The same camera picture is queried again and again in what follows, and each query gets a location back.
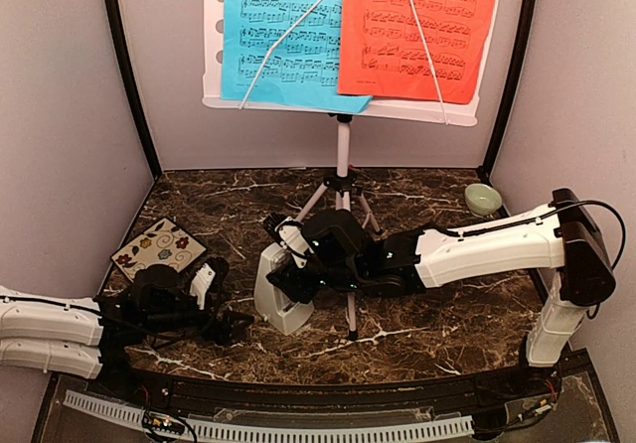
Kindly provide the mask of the white music stand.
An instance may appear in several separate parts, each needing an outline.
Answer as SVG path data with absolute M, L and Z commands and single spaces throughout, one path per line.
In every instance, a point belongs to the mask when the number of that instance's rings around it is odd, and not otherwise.
M 301 13 L 316 3 L 318 0 L 310 2 L 309 6 L 301 10 Z M 230 19 L 229 7 L 231 0 L 204 0 L 204 49 L 205 49 L 205 72 L 203 75 L 203 104 L 209 108 L 219 109 L 240 109 L 243 95 L 240 100 L 238 99 L 225 99 L 223 98 L 223 66 L 229 66 L 230 53 L 226 53 L 225 38 L 229 34 Z M 485 40 L 484 51 L 480 62 L 480 68 L 476 81 L 476 92 L 471 97 L 468 104 L 448 104 L 444 102 L 444 109 L 446 110 L 449 125 L 470 127 L 477 124 L 476 111 L 479 104 L 479 87 L 482 82 L 483 72 L 485 70 L 486 59 L 491 38 L 493 34 L 493 26 L 490 26 L 488 36 Z M 333 177 L 340 180 L 352 178 L 354 171 L 350 167 L 350 142 L 351 142 L 351 122 L 354 115 L 374 116 L 378 118 L 389 119 L 401 119 L 418 122 L 433 123 L 433 102 L 425 101 L 413 101 L 402 100 L 393 98 L 374 98 L 369 102 L 366 111 L 356 113 L 344 113 L 340 110 L 335 110 L 329 107 L 323 106 L 298 106 L 289 105 L 287 103 L 278 102 L 253 102 L 252 105 L 245 103 L 245 107 L 249 110 L 269 110 L 269 111 L 293 111 L 293 112 L 316 112 L 316 113 L 335 113 L 336 121 L 338 123 L 338 138 L 337 138 L 337 158 L 335 169 L 329 177 Z M 379 233 L 380 226 L 371 211 L 371 208 L 364 197 L 362 192 L 359 195 L 355 195 L 352 191 L 336 191 L 335 188 L 329 187 L 325 184 L 324 180 L 321 185 L 318 186 L 314 195 L 309 199 L 304 208 L 299 212 L 296 220 L 302 221 L 305 219 L 309 212 L 318 204 L 319 200 L 327 193 L 328 190 L 332 190 L 335 193 L 335 209 L 351 210 L 351 199 L 358 200 L 361 204 L 365 214 L 364 224 L 371 223 L 373 230 Z

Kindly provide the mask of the white metronome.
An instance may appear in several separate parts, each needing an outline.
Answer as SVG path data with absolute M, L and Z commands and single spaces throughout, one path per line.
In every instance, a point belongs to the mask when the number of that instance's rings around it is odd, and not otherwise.
M 262 319 L 285 336 L 298 331 L 314 312 L 314 305 L 294 303 L 266 278 L 267 274 L 289 261 L 283 248 L 273 243 L 260 255 L 254 284 L 255 309 Z

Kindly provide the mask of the floral square plate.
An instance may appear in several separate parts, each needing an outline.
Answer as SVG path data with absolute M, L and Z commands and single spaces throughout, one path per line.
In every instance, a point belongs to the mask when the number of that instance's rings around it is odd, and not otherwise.
M 111 260 L 132 282 L 138 271 L 155 264 L 182 272 L 205 251 L 206 248 L 179 225 L 163 218 L 117 250 Z

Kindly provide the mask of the pale green bowl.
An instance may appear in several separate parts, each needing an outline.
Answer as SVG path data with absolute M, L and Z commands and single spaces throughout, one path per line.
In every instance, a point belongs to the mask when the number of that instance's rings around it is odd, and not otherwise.
M 487 217 L 503 205 L 500 193 L 485 184 L 470 184 L 464 190 L 464 199 L 470 213 L 476 217 Z

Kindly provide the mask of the black front rail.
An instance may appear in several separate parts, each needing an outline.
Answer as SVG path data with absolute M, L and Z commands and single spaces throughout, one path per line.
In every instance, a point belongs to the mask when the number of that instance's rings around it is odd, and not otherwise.
M 525 348 L 453 341 L 424 328 L 378 331 L 357 342 L 251 336 L 227 347 L 149 343 L 121 351 L 88 389 L 162 410 L 328 411 L 389 409 L 409 402 L 440 409 L 501 406 L 561 389 L 561 366 L 533 368 Z

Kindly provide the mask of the blue sheet music page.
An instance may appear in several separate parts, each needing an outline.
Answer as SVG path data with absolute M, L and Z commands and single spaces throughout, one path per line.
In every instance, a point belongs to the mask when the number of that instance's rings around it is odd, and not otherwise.
M 343 0 L 225 0 L 224 100 L 358 114 L 338 91 Z

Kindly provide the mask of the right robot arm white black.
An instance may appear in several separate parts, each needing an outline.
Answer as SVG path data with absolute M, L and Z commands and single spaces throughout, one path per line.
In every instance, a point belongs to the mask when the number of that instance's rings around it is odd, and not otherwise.
M 284 335 L 311 316 L 319 290 L 390 298 L 476 276 L 547 268 L 555 271 L 549 297 L 526 337 L 522 363 L 507 376 L 518 397 L 531 395 L 546 379 L 586 312 L 616 288 L 602 233 L 570 189 L 505 219 L 457 228 L 427 224 L 373 237 L 352 212 L 340 207 L 295 219 L 272 214 L 263 226 L 273 240 L 260 255 L 255 309 Z

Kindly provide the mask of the red sheet music page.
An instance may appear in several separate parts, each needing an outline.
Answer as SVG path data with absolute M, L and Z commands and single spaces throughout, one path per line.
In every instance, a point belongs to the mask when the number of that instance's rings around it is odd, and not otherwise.
M 496 0 L 343 0 L 338 90 L 466 105 Z

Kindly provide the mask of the left black frame post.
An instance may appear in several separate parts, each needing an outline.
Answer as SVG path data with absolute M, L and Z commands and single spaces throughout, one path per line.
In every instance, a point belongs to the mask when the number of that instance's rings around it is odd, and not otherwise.
M 124 24 L 119 0 L 103 0 L 111 41 L 123 83 L 124 92 L 132 115 L 135 130 L 142 147 L 142 151 L 154 181 L 163 173 L 158 154 L 153 143 L 150 128 L 144 113 L 140 93 L 138 90 L 130 53 L 126 41 Z

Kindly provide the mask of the black frame post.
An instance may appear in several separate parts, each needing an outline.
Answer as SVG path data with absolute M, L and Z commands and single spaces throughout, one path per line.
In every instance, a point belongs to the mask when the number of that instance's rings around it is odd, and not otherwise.
M 485 184 L 491 183 L 491 175 L 512 113 L 531 34 L 536 1 L 522 0 L 521 2 L 515 41 L 497 116 L 483 163 L 477 169 L 480 180 Z
M 103 0 L 111 41 L 123 83 L 124 92 L 132 115 L 135 130 L 142 147 L 142 151 L 154 181 L 163 173 L 158 154 L 153 143 L 150 128 L 144 113 L 140 93 L 138 90 L 130 53 L 126 41 L 124 24 L 119 0 Z

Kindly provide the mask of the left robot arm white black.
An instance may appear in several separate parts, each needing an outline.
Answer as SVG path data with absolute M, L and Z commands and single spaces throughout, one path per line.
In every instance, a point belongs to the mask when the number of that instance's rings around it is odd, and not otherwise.
M 126 348 L 148 341 L 162 349 L 184 341 L 228 346 L 254 318 L 227 310 L 228 264 L 205 263 L 191 278 L 165 264 L 135 273 L 114 296 L 63 299 L 1 290 L 1 362 L 5 366 L 100 375 L 119 399 L 140 390 Z

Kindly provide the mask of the right black frame post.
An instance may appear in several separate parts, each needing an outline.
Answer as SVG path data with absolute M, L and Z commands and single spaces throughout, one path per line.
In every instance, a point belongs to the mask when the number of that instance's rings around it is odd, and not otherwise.
M 521 2 L 515 41 L 497 116 L 483 163 L 477 169 L 480 180 L 485 184 L 491 183 L 491 175 L 512 113 L 531 34 L 536 1 L 522 0 Z

